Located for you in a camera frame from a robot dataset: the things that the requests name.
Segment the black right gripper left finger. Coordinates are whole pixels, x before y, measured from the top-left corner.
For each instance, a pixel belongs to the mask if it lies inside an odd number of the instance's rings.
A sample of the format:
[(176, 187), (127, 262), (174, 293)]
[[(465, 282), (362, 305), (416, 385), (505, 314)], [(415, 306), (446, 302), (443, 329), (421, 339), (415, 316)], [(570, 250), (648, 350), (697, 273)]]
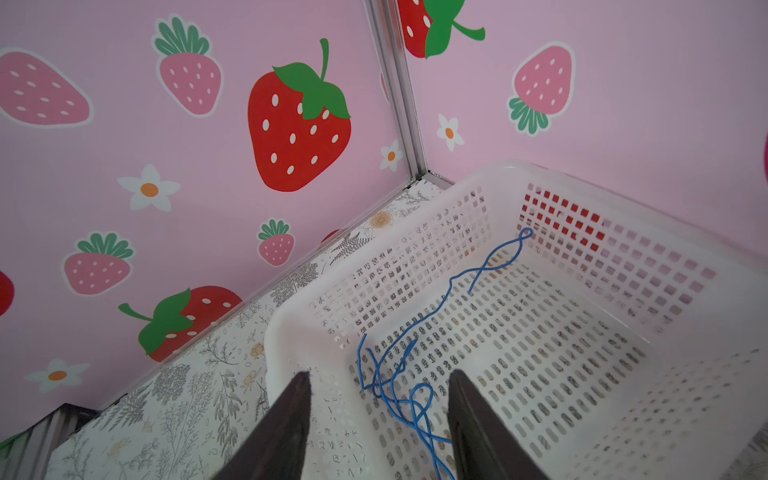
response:
[(311, 424), (311, 379), (297, 373), (215, 479), (300, 479)]

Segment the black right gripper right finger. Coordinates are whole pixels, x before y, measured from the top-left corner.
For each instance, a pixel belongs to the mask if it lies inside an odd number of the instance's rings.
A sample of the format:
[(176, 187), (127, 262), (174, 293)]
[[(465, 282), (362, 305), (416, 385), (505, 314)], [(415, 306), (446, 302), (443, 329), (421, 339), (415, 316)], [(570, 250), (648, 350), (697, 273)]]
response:
[(469, 377), (449, 377), (448, 422), (458, 479), (544, 479)]

